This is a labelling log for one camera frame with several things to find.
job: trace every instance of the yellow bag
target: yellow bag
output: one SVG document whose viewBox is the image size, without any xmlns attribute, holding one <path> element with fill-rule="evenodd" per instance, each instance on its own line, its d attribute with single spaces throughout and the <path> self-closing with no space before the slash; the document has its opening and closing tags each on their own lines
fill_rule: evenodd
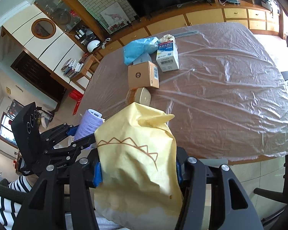
<svg viewBox="0 0 288 230">
<path fill-rule="evenodd" d="M 132 103 L 96 131 L 103 182 L 97 212 L 132 230 L 173 230 L 183 196 L 176 174 L 172 114 Z"/>
</svg>

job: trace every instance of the barcode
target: barcode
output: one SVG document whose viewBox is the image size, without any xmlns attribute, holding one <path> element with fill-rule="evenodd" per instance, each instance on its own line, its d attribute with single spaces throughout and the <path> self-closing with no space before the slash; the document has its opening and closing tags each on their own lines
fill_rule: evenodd
<svg viewBox="0 0 288 230">
<path fill-rule="evenodd" d="M 153 72 L 155 74 L 155 79 L 159 79 L 159 74 L 158 74 L 158 68 L 157 67 L 153 67 Z"/>
<path fill-rule="evenodd" d="M 171 62 L 174 62 L 174 61 L 173 60 L 164 60 L 164 61 L 161 61 L 161 65 L 171 63 Z"/>
</svg>

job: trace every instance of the stack of books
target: stack of books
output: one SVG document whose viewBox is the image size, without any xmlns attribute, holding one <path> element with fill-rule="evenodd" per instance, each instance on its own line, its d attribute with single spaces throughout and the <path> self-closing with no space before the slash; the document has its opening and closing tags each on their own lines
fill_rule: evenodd
<svg viewBox="0 0 288 230">
<path fill-rule="evenodd" d="M 61 71 L 63 72 L 64 76 L 71 79 L 80 72 L 83 65 L 84 63 L 78 62 L 77 60 L 70 58 L 68 61 L 65 62 L 65 64 L 61 68 Z"/>
</svg>

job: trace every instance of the blue plastic bag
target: blue plastic bag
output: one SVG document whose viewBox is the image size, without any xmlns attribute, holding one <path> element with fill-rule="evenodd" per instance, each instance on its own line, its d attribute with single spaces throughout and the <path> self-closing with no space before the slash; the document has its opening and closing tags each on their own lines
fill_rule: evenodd
<svg viewBox="0 0 288 230">
<path fill-rule="evenodd" d="M 143 53 L 152 54 L 157 51 L 158 43 L 157 37 L 139 39 L 128 43 L 123 47 L 125 65 L 129 65 Z"/>
</svg>

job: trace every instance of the silver bolt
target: silver bolt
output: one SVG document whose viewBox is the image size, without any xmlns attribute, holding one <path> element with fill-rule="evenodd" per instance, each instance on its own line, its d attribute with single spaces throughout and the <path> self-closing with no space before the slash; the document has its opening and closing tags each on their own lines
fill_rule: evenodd
<svg viewBox="0 0 288 230">
<path fill-rule="evenodd" d="M 221 166 L 221 169 L 224 170 L 224 171 L 228 171 L 230 168 L 229 168 L 229 166 L 227 164 L 223 164 Z"/>
<path fill-rule="evenodd" d="M 88 163 L 88 159 L 87 159 L 87 158 L 81 158 L 81 159 L 79 160 L 79 163 L 80 163 L 80 164 L 87 164 L 87 163 Z"/>
<path fill-rule="evenodd" d="M 189 157 L 189 158 L 187 159 L 187 161 L 188 161 L 189 163 L 197 163 L 197 159 L 196 159 L 195 157 Z"/>
<path fill-rule="evenodd" d="M 55 168 L 54 165 L 51 164 L 51 165 L 48 165 L 48 166 L 46 167 L 46 170 L 47 170 L 47 171 L 53 171 L 54 168 Z"/>
</svg>

